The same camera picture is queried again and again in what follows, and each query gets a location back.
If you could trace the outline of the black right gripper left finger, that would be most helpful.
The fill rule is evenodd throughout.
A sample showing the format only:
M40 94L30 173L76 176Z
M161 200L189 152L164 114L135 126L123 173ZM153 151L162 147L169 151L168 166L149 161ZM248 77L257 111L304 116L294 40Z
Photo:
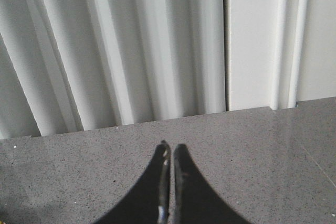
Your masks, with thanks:
M171 149L161 141L129 192L95 223L167 223L170 204Z

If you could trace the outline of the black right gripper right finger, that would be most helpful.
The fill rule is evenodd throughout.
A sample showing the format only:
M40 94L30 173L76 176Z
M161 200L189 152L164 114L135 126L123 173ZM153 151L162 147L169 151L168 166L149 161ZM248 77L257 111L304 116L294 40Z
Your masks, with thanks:
M203 177L185 144L174 151L174 223L249 223Z

